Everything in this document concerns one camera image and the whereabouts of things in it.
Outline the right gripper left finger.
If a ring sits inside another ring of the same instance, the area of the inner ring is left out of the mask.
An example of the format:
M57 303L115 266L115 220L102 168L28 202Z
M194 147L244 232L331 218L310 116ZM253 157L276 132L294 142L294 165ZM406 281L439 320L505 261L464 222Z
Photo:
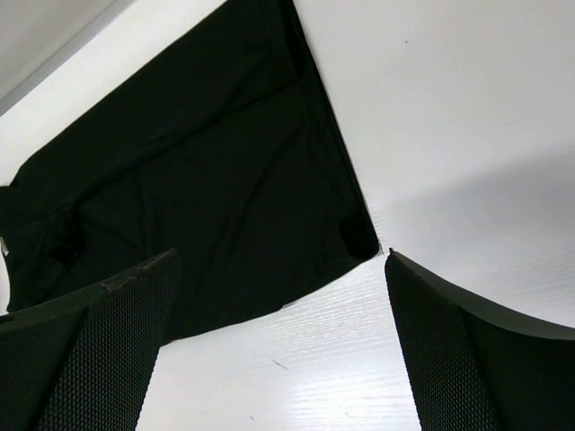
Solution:
M133 430L181 276L169 250L1 318L3 430Z

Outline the black t shirt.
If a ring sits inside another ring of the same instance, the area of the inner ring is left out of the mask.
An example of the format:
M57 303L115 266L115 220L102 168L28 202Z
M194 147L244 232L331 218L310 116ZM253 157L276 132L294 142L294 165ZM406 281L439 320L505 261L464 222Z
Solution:
M374 257L365 199L294 4L227 1L1 189L9 312L163 251L166 340L281 309Z

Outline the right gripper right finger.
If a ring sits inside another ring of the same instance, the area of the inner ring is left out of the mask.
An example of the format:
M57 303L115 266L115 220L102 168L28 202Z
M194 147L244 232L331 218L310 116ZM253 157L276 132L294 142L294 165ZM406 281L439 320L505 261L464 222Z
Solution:
M385 280L424 430L572 430L574 330L456 286L397 251Z

